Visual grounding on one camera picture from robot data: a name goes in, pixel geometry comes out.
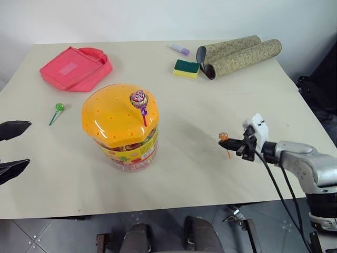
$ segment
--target purple cap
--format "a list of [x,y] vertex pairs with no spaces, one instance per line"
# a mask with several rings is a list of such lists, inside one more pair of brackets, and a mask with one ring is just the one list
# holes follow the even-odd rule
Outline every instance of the purple cap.
[[181,53],[184,55],[188,55],[190,53],[190,50],[188,50],[187,48],[183,48],[181,49]]

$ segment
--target sponge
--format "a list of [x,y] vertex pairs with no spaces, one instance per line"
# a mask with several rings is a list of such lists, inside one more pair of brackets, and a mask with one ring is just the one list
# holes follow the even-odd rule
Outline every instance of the sponge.
[[199,67],[199,63],[177,60],[177,62],[175,63],[173,74],[196,78],[198,76]]

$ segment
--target gray floor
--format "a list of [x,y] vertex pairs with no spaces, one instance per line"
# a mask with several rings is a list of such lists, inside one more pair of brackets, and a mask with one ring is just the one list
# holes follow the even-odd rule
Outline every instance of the gray floor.
[[[291,201],[287,201],[294,210]],[[304,231],[312,231],[305,199],[299,199]],[[263,252],[306,252],[299,233],[291,224],[280,201],[244,206],[242,214],[253,219]],[[226,253],[252,252],[248,235],[233,223],[222,220],[227,206],[176,208],[91,216],[88,220],[16,219],[0,220],[1,253],[94,253],[98,233],[113,232],[116,244],[133,224],[145,222],[154,230],[157,250],[183,250],[181,236],[186,216],[210,221]]]

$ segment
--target white wall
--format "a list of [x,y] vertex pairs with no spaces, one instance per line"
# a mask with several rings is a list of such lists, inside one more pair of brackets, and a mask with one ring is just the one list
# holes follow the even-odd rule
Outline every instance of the white wall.
[[34,43],[277,38],[291,78],[335,42],[336,0],[0,0],[0,80]]

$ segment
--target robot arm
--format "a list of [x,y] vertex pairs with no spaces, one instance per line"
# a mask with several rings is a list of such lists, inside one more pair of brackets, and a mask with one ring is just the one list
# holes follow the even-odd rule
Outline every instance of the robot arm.
[[246,120],[243,127],[244,140],[222,140],[219,145],[249,161],[254,161],[251,148],[255,148],[266,162],[292,172],[306,195],[312,226],[337,231],[337,159],[306,144],[268,142],[267,126],[259,114]]

